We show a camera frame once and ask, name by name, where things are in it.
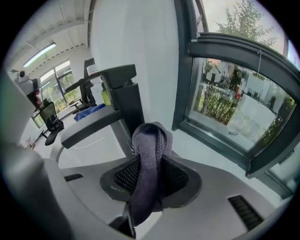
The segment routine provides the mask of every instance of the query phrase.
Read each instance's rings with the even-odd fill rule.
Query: glass pane
[[[204,32],[203,30],[203,22],[202,22],[202,15],[200,14],[200,11],[199,11],[199,7],[196,3],[196,0],[193,0],[193,6],[194,6],[194,11],[195,11],[195,17],[196,17],[196,21],[197,21],[197,32]]]
[[[58,65],[55,68],[55,71],[56,71],[57,77],[60,77],[61,75],[65,74],[67,72],[70,72],[71,71],[70,61],[66,61],[66,62]]]
[[[275,18],[256,0],[198,0],[209,32],[238,35],[283,54],[285,33]]]
[[[70,73],[67,76],[64,76],[63,78],[60,78],[59,82],[61,84],[63,91],[65,91],[69,86],[75,83],[73,74]],[[73,91],[66,93],[65,98],[69,104],[81,99],[81,93],[79,88],[76,88]]]
[[[198,79],[186,121],[248,156],[278,135],[295,101],[272,80],[236,64],[198,59]]]
[[[56,113],[59,113],[67,106],[54,75],[47,81],[42,82],[42,89],[43,99],[46,98],[49,102],[54,103]]]
[[[37,117],[33,118],[33,120],[36,123],[36,125],[38,126],[38,128],[40,128],[41,126],[44,125],[44,121],[39,114],[37,115]]]
[[[300,181],[300,143],[286,158],[270,169],[293,192]]]

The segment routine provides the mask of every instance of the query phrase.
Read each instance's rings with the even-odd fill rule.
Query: vent
[[[262,217],[252,208],[243,196],[237,195],[229,197],[228,201],[233,206],[248,231],[263,222]]]
[[[115,183],[117,183],[120,187],[126,189],[128,192],[130,192],[130,194],[133,194],[139,176],[140,168],[140,160],[134,161],[132,164],[114,175]]]
[[[81,173],[75,173],[72,175],[65,176],[66,182],[70,182],[79,178],[83,178],[83,175]]]
[[[161,173],[165,196],[172,195],[188,184],[188,175],[164,159],[161,161]]]

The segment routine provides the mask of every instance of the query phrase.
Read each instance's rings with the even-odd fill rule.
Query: dark gray window frame
[[[271,189],[286,198],[293,193],[269,169],[282,161],[300,141],[300,73],[284,56],[248,39],[219,33],[201,33],[196,38],[196,20],[191,0],[174,0],[178,23],[179,65],[176,103],[172,130],[180,129],[236,163],[247,178],[257,177]],[[186,121],[186,109],[191,103],[189,94],[195,88],[197,57],[215,58],[257,69],[259,73],[284,89],[296,102],[293,114],[273,142],[251,161],[223,144],[210,132],[199,130]]]

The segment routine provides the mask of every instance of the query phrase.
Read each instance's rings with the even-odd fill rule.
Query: mesh chair back
[[[40,110],[40,116],[45,122],[48,130],[53,132],[57,129],[57,115],[53,102],[44,101],[44,107]]]

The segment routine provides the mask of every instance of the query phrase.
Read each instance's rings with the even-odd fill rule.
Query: black chair
[[[64,123],[58,119],[54,103],[48,102],[47,99],[43,101],[43,107],[40,109],[39,114],[50,132],[48,136],[46,136],[43,132],[41,134],[46,138],[45,145],[49,146],[54,143],[57,134],[64,129]]]
[[[87,67],[90,65],[93,65],[93,64],[95,64],[95,61],[93,58],[84,61],[84,70],[83,70],[84,78],[87,78],[89,76]],[[88,109],[89,107],[92,107],[92,106],[97,106],[96,101],[93,97],[92,91],[90,89],[92,86],[93,86],[93,84],[90,81],[88,81],[85,84],[80,86],[80,93],[81,93],[80,101],[82,104],[78,105],[78,103],[75,103],[75,104],[71,105],[71,107],[76,108],[76,110],[74,110],[72,112],[72,114],[76,114],[76,113],[83,111],[85,109]]]

